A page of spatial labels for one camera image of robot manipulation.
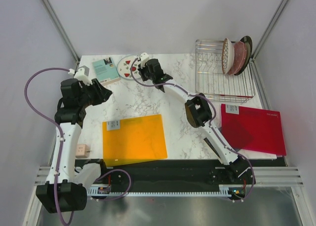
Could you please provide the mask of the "white watermelon pattern plate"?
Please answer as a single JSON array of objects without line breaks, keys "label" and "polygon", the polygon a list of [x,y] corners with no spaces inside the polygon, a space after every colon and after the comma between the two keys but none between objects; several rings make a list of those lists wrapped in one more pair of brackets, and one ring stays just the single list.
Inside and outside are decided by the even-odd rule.
[{"label": "white watermelon pattern plate", "polygon": [[138,71],[138,65],[140,64],[140,61],[135,61],[137,58],[137,55],[128,55],[123,57],[117,65],[117,71],[118,74],[128,80],[133,80],[132,74],[136,79],[140,79],[141,76]]}]

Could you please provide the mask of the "metal wire dish rack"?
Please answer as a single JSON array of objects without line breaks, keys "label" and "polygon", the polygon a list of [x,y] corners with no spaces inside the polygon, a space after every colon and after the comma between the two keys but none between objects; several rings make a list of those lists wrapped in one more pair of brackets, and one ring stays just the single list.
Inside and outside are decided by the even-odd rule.
[{"label": "metal wire dish rack", "polygon": [[222,40],[196,40],[196,92],[212,101],[245,103],[255,96],[252,70],[247,66],[239,75],[223,74],[223,43]]}]

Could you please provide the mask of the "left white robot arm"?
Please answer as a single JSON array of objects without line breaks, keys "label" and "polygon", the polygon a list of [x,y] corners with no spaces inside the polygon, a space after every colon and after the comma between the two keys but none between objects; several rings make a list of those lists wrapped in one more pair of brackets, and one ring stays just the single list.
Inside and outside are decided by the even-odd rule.
[{"label": "left white robot arm", "polygon": [[85,109],[106,102],[111,90],[95,78],[89,85],[70,78],[61,82],[61,93],[54,116],[57,139],[52,165],[45,183],[36,189],[36,196],[49,213],[83,210],[89,188],[95,182],[104,183],[108,179],[103,160],[87,160],[78,174],[75,173],[75,161]]}]

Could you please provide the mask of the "dark rim beige plate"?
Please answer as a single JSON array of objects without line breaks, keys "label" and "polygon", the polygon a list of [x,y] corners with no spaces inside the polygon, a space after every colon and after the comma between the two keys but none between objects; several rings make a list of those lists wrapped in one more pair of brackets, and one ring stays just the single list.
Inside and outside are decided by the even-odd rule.
[{"label": "dark rim beige plate", "polygon": [[245,59],[245,62],[243,64],[243,66],[235,74],[235,76],[240,75],[240,74],[242,74],[244,72],[244,70],[248,66],[248,63],[250,61],[251,54],[252,54],[252,39],[251,39],[251,37],[250,36],[244,36],[240,41],[243,42],[246,45],[247,55],[246,55],[246,59]]}]

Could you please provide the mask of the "red translucent plastic sheet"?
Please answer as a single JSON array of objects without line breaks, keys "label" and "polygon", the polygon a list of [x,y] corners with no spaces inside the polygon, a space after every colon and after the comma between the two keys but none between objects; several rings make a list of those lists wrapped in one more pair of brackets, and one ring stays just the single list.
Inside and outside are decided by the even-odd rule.
[{"label": "red translucent plastic sheet", "polygon": [[266,140],[269,111],[222,104],[223,136],[233,148],[271,154]]}]

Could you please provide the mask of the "dark blue book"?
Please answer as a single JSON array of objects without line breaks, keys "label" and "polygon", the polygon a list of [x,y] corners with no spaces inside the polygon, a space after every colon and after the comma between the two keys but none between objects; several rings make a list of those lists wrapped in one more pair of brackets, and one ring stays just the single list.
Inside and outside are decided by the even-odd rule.
[{"label": "dark blue book", "polygon": [[215,153],[216,157],[219,159],[220,162],[234,162],[238,156],[236,153],[228,150],[221,142],[218,144],[213,139],[204,138],[206,144],[211,148],[211,150]]}]

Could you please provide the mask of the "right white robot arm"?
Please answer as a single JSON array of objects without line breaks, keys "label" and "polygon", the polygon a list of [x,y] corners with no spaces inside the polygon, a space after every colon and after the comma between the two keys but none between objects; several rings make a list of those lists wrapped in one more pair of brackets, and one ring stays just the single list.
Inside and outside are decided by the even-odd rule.
[{"label": "right white robot arm", "polygon": [[172,76],[162,70],[158,59],[150,59],[146,53],[144,56],[136,57],[131,64],[134,67],[134,63],[139,63],[137,71],[142,82],[138,80],[136,82],[145,87],[155,87],[184,103],[188,123],[205,135],[204,141],[227,169],[227,180],[234,184],[242,180],[250,168],[250,163],[245,156],[231,147],[216,126],[214,122],[216,110],[212,103],[204,94],[194,94],[180,86]]}]

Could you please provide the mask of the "pink polka dot plate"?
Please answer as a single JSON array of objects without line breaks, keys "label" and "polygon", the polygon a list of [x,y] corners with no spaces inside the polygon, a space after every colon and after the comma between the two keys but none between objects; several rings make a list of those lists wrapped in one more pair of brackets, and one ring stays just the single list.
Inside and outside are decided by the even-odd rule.
[{"label": "pink polka dot plate", "polygon": [[234,62],[229,70],[229,75],[236,75],[243,67],[247,56],[247,46],[244,42],[239,41],[234,44]]}]

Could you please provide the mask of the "right aluminium frame post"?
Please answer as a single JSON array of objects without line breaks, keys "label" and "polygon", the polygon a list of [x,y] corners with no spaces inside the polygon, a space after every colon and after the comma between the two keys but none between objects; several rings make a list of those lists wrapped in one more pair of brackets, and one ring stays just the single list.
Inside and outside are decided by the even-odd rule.
[{"label": "right aluminium frame post", "polygon": [[262,47],[264,46],[265,42],[269,38],[271,32],[275,28],[276,24],[278,23],[279,19],[281,18],[282,14],[284,13],[287,5],[289,4],[290,0],[281,0],[278,7],[276,8],[276,11],[274,12],[271,20],[268,23],[268,26],[266,27],[264,33],[262,34],[256,48],[253,51],[252,59],[256,59],[256,57],[259,55]]}]

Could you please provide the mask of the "aluminium front rail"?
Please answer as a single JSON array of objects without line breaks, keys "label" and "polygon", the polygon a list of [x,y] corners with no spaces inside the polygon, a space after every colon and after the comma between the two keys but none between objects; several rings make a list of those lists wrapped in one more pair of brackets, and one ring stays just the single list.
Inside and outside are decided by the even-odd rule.
[{"label": "aluminium front rail", "polygon": [[129,181],[135,184],[204,184],[208,186],[250,186],[252,184],[268,184],[281,186],[284,184],[301,184],[298,169],[289,167],[254,167],[248,168],[240,178],[229,178],[224,167],[210,165],[197,166],[158,166],[156,162],[122,165],[111,176],[102,177],[98,183],[124,185]]}]

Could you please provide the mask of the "aluminium frame post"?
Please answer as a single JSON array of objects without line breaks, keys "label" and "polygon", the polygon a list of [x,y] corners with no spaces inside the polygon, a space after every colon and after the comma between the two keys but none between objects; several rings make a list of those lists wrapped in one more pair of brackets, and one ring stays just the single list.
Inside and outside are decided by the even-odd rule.
[{"label": "aluminium frame post", "polygon": [[269,38],[271,32],[275,28],[276,24],[278,23],[279,19],[281,18],[282,14],[284,13],[287,5],[289,4],[290,0],[281,0],[278,7],[276,8],[276,11],[274,12],[271,20],[268,23],[268,26],[266,27],[264,33],[262,34],[256,48],[253,51],[252,59],[256,59],[256,57],[259,55],[262,47],[264,46],[265,42]]},{"label": "aluminium frame post", "polygon": [[69,52],[71,53],[72,57],[75,60],[75,63],[78,65],[80,63],[80,57],[78,55],[78,53],[75,51],[75,48],[69,38],[69,36],[67,35],[60,19],[57,16],[57,13],[55,12],[52,4],[50,3],[49,0],[40,0],[41,3],[43,4],[46,12],[48,13],[49,17],[51,18],[54,26],[56,27],[58,33],[60,34],[60,36],[62,37],[65,45],[67,46]]}]

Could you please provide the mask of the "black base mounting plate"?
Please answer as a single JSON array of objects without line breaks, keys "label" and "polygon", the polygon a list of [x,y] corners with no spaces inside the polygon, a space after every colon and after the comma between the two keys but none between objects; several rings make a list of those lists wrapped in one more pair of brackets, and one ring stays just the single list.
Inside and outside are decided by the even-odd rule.
[{"label": "black base mounting plate", "polygon": [[219,191],[220,185],[256,183],[246,161],[241,166],[225,167],[218,160],[157,160],[119,165],[114,173],[100,180],[110,184],[113,193],[197,193]]}]

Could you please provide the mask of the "left aluminium frame post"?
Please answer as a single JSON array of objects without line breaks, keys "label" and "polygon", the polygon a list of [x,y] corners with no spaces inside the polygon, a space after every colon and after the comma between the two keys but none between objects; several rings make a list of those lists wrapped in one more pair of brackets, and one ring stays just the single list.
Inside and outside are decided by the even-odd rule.
[{"label": "left aluminium frame post", "polygon": [[69,36],[67,35],[60,19],[57,16],[57,13],[55,12],[52,4],[50,3],[49,0],[40,0],[41,3],[43,4],[46,12],[48,13],[49,17],[51,18],[54,26],[56,27],[58,33],[60,34],[60,36],[62,37],[65,45],[67,46],[69,52],[71,53],[72,57],[75,60],[75,63],[78,65],[80,63],[80,57],[78,55],[78,53],[75,51],[75,48],[69,38]]}]

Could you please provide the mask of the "orange translucent plastic sheet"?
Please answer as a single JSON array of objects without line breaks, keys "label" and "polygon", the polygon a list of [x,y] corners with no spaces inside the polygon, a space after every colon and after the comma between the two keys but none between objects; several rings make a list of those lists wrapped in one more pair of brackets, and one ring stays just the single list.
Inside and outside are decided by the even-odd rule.
[{"label": "orange translucent plastic sheet", "polygon": [[102,138],[110,167],[167,158],[160,114],[103,122]]}]

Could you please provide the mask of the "teal book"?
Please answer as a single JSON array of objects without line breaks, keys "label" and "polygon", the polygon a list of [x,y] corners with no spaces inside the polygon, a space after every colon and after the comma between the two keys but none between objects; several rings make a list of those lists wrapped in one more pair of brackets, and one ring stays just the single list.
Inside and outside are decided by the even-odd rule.
[{"label": "teal book", "polygon": [[103,85],[108,85],[120,80],[117,67],[111,57],[95,61],[92,63],[96,78]]}]

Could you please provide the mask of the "brown rim floral plate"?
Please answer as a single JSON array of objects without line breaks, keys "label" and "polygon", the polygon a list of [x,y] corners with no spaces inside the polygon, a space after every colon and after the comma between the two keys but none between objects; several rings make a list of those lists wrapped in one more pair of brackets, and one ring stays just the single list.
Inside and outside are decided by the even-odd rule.
[{"label": "brown rim floral plate", "polygon": [[235,58],[235,50],[233,43],[225,38],[222,47],[222,72],[227,74],[232,68]]}]

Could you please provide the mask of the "pink cube power socket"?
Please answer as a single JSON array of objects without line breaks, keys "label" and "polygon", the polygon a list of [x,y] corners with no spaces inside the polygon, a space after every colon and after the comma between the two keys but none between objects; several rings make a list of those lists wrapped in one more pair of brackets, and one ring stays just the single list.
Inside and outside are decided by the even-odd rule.
[{"label": "pink cube power socket", "polygon": [[90,147],[86,144],[77,145],[76,158],[88,158],[90,154]]}]

